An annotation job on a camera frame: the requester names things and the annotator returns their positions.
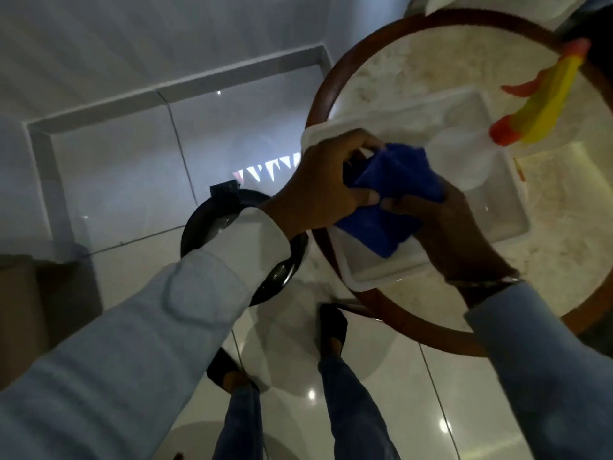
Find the person's right hand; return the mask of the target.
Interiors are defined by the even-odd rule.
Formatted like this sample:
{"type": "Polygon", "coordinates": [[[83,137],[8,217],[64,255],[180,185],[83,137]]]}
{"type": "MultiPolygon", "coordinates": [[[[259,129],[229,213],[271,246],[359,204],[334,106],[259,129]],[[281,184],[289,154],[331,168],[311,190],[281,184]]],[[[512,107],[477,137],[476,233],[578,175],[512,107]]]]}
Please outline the person's right hand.
{"type": "Polygon", "coordinates": [[[486,240],[464,194],[442,177],[444,200],[423,199],[420,228],[413,235],[445,280],[495,280],[517,275],[486,240]]]}

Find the person's left hand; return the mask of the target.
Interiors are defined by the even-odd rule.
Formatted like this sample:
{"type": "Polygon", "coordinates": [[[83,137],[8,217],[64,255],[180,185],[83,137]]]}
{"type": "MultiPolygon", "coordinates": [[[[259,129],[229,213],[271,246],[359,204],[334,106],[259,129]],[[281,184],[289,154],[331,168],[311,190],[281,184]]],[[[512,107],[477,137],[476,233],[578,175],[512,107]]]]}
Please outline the person's left hand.
{"type": "Polygon", "coordinates": [[[363,148],[376,153],[386,146],[364,129],[354,129],[309,147],[285,187],[259,209],[288,240],[349,216],[356,209],[339,208],[338,187],[345,186],[343,164],[352,158],[364,158],[363,148]]]}

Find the blue microfibre cloth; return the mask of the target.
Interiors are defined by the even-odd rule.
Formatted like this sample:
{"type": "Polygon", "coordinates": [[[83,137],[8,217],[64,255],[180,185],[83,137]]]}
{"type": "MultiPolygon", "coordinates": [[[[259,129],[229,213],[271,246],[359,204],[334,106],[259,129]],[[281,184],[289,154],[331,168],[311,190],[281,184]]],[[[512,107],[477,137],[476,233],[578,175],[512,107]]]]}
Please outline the blue microfibre cloth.
{"type": "MultiPolygon", "coordinates": [[[[343,183],[349,188],[368,188],[381,200],[413,195],[441,203],[443,188],[431,169],[423,148],[388,143],[370,157],[352,158],[343,164],[343,183]]],[[[379,205],[357,208],[335,226],[357,239],[381,258],[389,258],[421,227],[411,216],[395,215],[379,205]]]]}

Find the person's left forearm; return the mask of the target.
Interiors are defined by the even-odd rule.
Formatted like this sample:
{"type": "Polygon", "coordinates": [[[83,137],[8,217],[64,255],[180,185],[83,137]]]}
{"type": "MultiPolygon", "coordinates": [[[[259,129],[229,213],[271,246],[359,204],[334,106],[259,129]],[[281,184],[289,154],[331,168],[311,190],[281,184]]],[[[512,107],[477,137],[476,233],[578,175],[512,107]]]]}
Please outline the person's left forearm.
{"type": "Polygon", "coordinates": [[[244,209],[0,392],[0,460],[150,460],[257,288],[290,255],[272,218],[244,209]]]}

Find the person's right forearm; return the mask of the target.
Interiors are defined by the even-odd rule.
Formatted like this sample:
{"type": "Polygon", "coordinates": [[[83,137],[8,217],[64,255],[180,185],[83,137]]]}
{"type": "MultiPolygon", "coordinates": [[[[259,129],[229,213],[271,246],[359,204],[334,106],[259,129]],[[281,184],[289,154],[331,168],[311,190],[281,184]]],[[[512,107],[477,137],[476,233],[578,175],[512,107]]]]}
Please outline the person's right forearm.
{"type": "Polygon", "coordinates": [[[535,460],[613,460],[613,360],[523,280],[469,309],[535,460]]]}

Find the white plastic tray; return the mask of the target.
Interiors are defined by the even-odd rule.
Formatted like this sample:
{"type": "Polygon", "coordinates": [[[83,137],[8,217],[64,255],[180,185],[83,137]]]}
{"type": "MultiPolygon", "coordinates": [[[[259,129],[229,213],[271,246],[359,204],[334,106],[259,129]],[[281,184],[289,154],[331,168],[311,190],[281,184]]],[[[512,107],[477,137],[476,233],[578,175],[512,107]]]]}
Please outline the white plastic tray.
{"type": "MultiPolygon", "coordinates": [[[[475,86],[410,96],[395,105],[340,114],[333,106],[332,119],[308,126],[301,136],[302,150],[326,138],[363,128],[388,142],[427,146],[447,128],[479,131],[494,122],[486,95],[475,86]]],[[[489,175],[479,186],[464,191],[473,215],[487,240],[495,247],[526,237],[531,230],[525,197],[514,161],[506,150],[494,154],[489,175]]],[[[355,292],[364,292],[432,270],[425,251],[415,239],[402,243],[390,258],[370,251],[337,227],[327,229],[339,275],[355,292]]]]}

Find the dark wrist watch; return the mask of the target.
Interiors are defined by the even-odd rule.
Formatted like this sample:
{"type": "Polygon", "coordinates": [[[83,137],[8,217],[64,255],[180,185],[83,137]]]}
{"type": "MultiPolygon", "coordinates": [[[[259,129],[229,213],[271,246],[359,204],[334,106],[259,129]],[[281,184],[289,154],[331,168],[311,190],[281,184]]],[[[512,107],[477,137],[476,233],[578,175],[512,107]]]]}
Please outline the dark wrist watch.
{"type": "Polygon", "coordinates": [[[448,285],[459,292],[468,309],[472,309],[489,297],[522,282],[523,279],[517,275],[509,275],[495,280],[446,280],[448,285]]]}

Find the person's black shoe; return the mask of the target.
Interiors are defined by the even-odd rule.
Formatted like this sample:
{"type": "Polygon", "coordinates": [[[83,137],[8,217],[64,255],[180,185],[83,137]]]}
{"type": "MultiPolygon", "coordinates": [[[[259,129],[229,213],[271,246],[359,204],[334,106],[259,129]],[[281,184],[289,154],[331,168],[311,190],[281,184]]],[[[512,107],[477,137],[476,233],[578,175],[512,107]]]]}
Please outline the person's black shoe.
{"type": "Polygon", "coordinates": [[[220,347],[216,352],[206,370],[206,375],[216,386],[228,394],[233,394],[236,390],[246,387],[259,392],[256,383],[223,347],[220,347]]]}
{"type": "Polygon", "coordinates": [[[316,338],[320,360],[330,356],[341,356],[347,329],[347,319],[336,305],[332,303],[320,305],[316,338]]]}

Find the black round bin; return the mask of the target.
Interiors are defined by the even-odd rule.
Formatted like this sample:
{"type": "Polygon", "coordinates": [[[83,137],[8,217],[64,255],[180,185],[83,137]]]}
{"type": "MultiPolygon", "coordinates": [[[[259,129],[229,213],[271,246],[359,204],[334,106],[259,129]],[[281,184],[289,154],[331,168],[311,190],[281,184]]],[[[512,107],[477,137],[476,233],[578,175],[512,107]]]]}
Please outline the black round bin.
{"type": "MultiPolygon", "coordinates": [[[[246,208],[258,208],[270,198],[259,191],[243,189],[237,180],[210,186],[210,197],[190,216],[180,243],[180,257],[203,247],[231,225],[246,208]]],[[[262,304],[279,294],[295,276],[307,254],[309,238],[302,233],[290,242],[290,258],[280,262],[268,274],[253,295],[250,307],[262,304]]]]}

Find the round table with wooden rim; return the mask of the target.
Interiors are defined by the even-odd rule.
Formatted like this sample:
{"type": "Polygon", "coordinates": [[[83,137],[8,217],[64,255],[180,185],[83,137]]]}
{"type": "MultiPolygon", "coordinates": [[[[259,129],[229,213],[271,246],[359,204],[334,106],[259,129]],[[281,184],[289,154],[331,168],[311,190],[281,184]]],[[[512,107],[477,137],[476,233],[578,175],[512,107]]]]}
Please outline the round table with wooden rim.
{"type": "MultiPolygon", "coordinates": [[[[496,121],[522,104],[500,86],[534,78],[562,47],[550,29],[494,11],[457,8],[400,19],[349,40],[339,53],[330,47],[332,69],[306,126],[331,120],[333,106],[344,115],[463,86],[485,93],[496,121]]],[[[613,335],[613,77],[586,61],[551,134],[508,153],[531,230],[497,249],[572,333],[596,347],[597,337],[613,335]]],[[[313,235],[339,275],[327,230],[313,235]]],[[[486,355],[464,321],[459,294],[433,269],[351,292],[375,317],[426,347],[486,355]]]]}

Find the person's right leg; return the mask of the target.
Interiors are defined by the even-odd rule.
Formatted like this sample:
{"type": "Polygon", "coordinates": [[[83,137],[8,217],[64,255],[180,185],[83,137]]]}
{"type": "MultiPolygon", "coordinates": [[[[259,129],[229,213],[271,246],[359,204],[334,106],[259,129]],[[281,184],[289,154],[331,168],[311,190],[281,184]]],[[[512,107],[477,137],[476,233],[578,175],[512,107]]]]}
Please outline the person's right leg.
{"type": "Polygon", "coordinates": [[[340,356],[318,363],[335,460],[400,460],[370,393],[340,356]]]}

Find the person's leg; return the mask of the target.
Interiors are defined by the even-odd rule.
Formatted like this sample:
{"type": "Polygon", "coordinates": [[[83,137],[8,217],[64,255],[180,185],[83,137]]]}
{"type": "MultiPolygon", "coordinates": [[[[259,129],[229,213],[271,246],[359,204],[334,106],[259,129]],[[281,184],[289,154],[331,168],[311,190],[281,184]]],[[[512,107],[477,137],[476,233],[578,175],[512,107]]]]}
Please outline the person's leg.
{"type": "Polygon", "coordinates": [[[335,460],[400,460],[370,393],[340,356],[318,363],[335,460]]]}
{"type": "Polygon", "coordinates": [[[259,389],[240,371],[227,373],[222,388],[231,398],[212,460],[263,460],[259,389]]]}

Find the person's left black shoe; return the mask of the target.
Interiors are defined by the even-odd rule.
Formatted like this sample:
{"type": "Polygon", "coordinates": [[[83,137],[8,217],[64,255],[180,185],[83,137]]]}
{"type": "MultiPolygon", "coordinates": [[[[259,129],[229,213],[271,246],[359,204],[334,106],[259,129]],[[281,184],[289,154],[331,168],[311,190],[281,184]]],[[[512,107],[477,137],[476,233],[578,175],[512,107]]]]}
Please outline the person's left black shoe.
{"type": "Polygon", "coordinates": [[[256,383],[223,347],[220,347],[216,352],[206,370],[206,375],[216,386],[228,394],[233,394],[236,390],[246,387],[259,392],[256,383]]]}

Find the person's left leg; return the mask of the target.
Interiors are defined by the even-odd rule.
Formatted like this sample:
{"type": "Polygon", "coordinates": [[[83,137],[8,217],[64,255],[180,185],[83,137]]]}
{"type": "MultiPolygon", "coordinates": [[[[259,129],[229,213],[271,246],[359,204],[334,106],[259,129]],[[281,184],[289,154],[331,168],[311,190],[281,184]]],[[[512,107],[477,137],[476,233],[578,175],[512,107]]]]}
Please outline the person's left leg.
{"type": "Polygon", "coordinates": [[[227,373],[222,388],[231,398],[212,460],[263,460],[259,389],[240,371],[227,373]]]}

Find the brown box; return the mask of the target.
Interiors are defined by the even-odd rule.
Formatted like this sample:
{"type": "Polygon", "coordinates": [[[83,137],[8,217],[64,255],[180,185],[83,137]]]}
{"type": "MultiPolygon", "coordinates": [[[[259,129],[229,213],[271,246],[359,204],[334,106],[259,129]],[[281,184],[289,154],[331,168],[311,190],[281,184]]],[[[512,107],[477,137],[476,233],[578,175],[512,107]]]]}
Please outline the brown box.
{"type": "Polygon", "coordinates": [[[90,258],[0,254],[0,391],[102,313],[90,258]]]}

